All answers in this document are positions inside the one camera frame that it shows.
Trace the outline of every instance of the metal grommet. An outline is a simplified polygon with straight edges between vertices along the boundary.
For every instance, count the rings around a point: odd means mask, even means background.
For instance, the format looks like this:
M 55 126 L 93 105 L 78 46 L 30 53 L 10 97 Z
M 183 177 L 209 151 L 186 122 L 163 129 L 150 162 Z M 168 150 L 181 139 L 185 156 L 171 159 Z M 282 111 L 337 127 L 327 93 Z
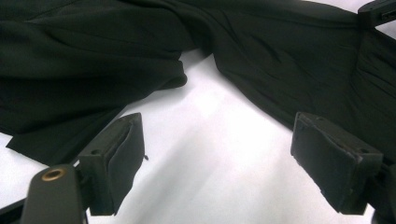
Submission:
M 43 181 L 52 181 L 61 178 L 64 174 L 66 174 L 65 169 L 53 169 L 43 174 L 41 179 Z

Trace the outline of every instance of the screw hole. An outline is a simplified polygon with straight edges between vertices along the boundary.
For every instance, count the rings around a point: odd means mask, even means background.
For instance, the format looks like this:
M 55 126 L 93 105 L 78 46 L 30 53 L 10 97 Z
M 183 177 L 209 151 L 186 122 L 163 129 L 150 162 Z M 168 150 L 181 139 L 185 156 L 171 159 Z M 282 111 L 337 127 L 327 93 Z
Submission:
M 91 151 L 91 154 L 92 155 L 99 155 L 100 154 L 100 150 L 98 150 L 98 149 L 93 150 L 93 151 Z
M 64 174 L 65 174 L 64 169 L 54 169 L 43 174 L 41 179 L 44 181 L 52 181 L 61 178 L 62 176 L 64 176 Z
M 365 148 L 359 148 L 362 153 L 369 153 L 370 151 Z

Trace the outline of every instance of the white surface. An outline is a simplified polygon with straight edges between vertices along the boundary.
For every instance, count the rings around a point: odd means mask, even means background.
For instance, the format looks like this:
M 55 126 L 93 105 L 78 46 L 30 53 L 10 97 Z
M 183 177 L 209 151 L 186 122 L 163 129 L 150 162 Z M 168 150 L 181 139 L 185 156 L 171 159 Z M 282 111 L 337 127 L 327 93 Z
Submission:
M 352 11 L 364 4 L 326 2 Z M 192 51 L 182 61 L 186 86 L 125 110 L 142 113 L 149 161 L 119 213 L 90 223 L 370 223 L 371 207 L 363 217 L 332 210 L 290 155 L 291 131 L 225 80 L 212 56 Z M 45 168 L 5 148 L 9 139 L 0 134 L 0 207 L 25 197 Z

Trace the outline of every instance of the dark green fabric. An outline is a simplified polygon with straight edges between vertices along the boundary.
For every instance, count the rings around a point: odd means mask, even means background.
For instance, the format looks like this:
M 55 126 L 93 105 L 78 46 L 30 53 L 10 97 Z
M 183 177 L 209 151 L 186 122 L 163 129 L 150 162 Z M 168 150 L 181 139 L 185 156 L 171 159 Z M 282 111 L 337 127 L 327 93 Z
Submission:
M 203 48 L 288 127 L 297 111 L 318 114 L 396 161 L 396 41 L 361 30 L 354 13 L 262 0 L 0 8 L 0 129 L 15 134 L 11 148 L 35 160 L 69 161 L 125 105 L 182 86 L 181 51 Z

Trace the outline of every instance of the garment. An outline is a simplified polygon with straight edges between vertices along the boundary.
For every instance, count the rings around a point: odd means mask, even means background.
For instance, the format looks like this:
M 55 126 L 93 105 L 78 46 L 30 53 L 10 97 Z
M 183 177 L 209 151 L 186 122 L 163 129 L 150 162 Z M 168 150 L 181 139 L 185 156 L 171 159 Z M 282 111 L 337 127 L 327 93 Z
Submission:
M 0 4 L 0 130 L 37 161 L 73 160 L 124 106 L 184 85 L 178 58 L 195 48 L 286 126 L 318 114 L 396 161 L 396 41 L 354 13 L 260 0 Z

